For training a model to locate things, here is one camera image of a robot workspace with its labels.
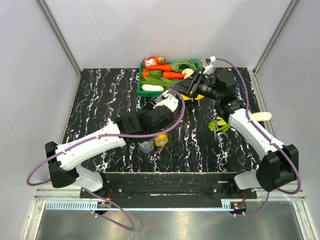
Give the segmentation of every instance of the robotic hand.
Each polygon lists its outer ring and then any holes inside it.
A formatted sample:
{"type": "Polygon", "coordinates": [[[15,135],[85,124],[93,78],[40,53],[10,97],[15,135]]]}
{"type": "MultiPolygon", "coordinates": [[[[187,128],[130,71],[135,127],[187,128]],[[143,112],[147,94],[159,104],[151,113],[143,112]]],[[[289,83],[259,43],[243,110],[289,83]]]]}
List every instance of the robotic hand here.
{"type": "MultiPolygon", "coordinates": [[[[236,97],[237,82],[231,71],[221,71],[212,81],[208,74],[212,72],[212,62],[215,60],[215,57],[205,59],[203,69],[196,70],[190,77],[171,87],[191,98],[200,94],[215,100],[218,115],[248,140],[262,160],[258,170],[239,173],[226,183],[224,192],[230,196],[248,188],[263,188],[271,192],[294,181],[298,173],[297,148],[294,145],[286,146],[274,138],[251,116],[248,106],[245,109],[236,97]]],[[[156,100],[149,101],[143,110],[127,112],[90,135],[61,145],[47,143],[45,150],[48,158],[63,152],[48,162],[52,186],[63,188],[73,184],[104,194],[107,183],[102,175],[81,167],[80,163],[104,151],[149,140],[150,137],[134,138],[132,135],[160,132],[173,121],[177,106],[178,100],[165,91],[156,100]],[[129,136],[121,138],[116,136],[118,134],[129,136]]]]}

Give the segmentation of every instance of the black marble surface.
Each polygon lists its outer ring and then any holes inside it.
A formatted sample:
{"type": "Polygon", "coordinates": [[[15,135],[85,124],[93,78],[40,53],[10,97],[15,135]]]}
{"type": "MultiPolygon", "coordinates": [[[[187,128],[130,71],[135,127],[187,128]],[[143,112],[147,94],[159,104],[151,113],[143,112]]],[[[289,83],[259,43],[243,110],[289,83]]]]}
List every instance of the black marble surface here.
{"type": "MultiPolygon", "coordinates": [[[[216,68],[215,76],[226,68],[216,68]]],[[[258,102],[246,68],[239,68],[245,79],[250,109],[259,112],[258,102]]],[[[240,79],[237,95],[245,99],[240,79]]],[[[108,119],[127,111],[141,109],[148,98],[137,93],[139,69],[84,69],[76,92],[63,143],[82,138],[104,127],[108,119]]],[[[171,131],[169,143],[154,146],[151,153],[139,150],[137,143],[114,148],[84,161],[81,165],[97,172],[240,172],[256,169],[258,155],[233,128],[214,133],[208,124],[217,116],[214,101],[203,98],[186,101],[186,113],[178,127],[171,131]]]]}

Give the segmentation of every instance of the green basket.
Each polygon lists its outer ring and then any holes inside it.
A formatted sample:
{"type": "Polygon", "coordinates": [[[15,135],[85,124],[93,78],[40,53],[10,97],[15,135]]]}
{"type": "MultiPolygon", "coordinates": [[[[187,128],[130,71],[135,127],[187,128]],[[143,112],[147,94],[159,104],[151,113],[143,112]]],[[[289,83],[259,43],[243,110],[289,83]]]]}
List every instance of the green basket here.
{"type": "MultiPolygon", "coordinates": [[[[193,62],[195,67],[197,69],[199,69],[199,63],[197,61],[194,61],[193,62]]],[[[188,69],[189,67],[187,65],[181,65],[180,66],[180,70],[184,70],[184,69],[188,69]]],[[[140,84],[140,81],[141,81],[141,72],[142,72],[142,69],[143,69],[143,65],[142,63],[140,63],[140,69],[139,69],[139,81],[138,81],[138,94],[140,94],[141,97],[158,97],[160,94],[163,93],[163,91],[143,91],[142,88],[141,88],[141,84],[140,84]]]]}

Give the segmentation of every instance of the reflective floor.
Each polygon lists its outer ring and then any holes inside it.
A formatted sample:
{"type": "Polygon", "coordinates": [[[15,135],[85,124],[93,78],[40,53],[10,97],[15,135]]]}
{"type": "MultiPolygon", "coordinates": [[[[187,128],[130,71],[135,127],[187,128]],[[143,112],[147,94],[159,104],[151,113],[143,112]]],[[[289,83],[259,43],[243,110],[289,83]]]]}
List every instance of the reflective floor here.
{"type": "MultiPolygon", "coordinates": [[[[250,209],[258,207],[250,202],[250,209]]],[[[128,231],[89,212],[45,210],[37,240],[300,240],[293,206],[269,202],[258,214],[232,217],[225,212],[130,211],[135,230],[128,231]]],[[[106,216],[129,224],[119,211],[106,216]]]]}

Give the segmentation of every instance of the carrot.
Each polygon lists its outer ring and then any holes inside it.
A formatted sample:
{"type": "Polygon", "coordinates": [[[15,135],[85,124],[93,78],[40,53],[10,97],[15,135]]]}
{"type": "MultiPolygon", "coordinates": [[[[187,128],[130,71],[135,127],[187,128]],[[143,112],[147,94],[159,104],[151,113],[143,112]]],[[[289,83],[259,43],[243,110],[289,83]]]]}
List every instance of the carrot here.
{"type": "Polygon", "coordinates": [[[178,72],[165,71],[163,77],[166,79],[184,79],[185,75],[178,72]]]}
{"type": "Polygon", "coordinates": [[[146,71],[142,71],[141,75],[142,75],[142,78],[145,78],[146,76],[148,76],[149,74],[149,71],[146,70],[146,71]]]}
{"type": "Polygon", "coordinates": [[[146,69],[148,69],[148,70],[161,70],[164,72],[170,72],[171,65],[170,64],[163,64],[163,65],[147,66],[146,69]]]}

